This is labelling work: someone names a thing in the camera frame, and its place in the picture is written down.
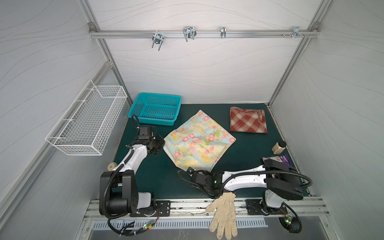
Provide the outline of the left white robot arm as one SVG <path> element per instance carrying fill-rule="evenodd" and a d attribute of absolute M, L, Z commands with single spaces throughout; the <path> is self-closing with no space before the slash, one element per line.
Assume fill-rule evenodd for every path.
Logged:
<path fill-rule="evenodd" d="M 153 194 L 138 191 L 136 173 L 148 155 L 163 150 L 165 141 L 152 126 L 142 126 L 137 115 L 133 114 L 132 120 L 137 122 L 137 135 L 126 146 L 129 152 L 116 167 L 102 173 L 100 178 L 99 211 L 108 219 L 130 214 L 150 216 L 157 208 Z"/>

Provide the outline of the floral skirt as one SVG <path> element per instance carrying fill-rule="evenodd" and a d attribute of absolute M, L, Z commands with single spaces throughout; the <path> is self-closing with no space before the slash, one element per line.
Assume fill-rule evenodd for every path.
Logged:
<path fill-rule="evenodd" d="M 165 137 L 164 151 L 181 170 L 191 167 L 210 172 L 235 141 L 234 136 L 200 110 Z"/>

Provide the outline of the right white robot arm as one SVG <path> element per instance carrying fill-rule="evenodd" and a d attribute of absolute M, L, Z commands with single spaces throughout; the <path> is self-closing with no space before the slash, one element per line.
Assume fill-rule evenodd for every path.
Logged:
<path fill-rule="evenodd" d="M 265 160 L 263 165 L 249 170 L 214 174 L 189 167 L 186 171 L 179 170 L 178 177 L 213 200 L 238 189 L 263 188 L 262 200 L 255 207 L 263 215 L 285 208 L 285 201 L 302 200 L 302 189 L 313 184 L 311 178 L 296 168 L 275 160 Z"/>

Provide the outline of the red plaid skirt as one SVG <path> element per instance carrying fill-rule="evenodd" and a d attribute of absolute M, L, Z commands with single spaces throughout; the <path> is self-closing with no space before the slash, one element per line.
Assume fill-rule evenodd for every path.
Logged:
<path fill-rule="evenodd" d="M 264 110 L 230 108 L 230 131 L 267 134 L 267 121 Z"/>

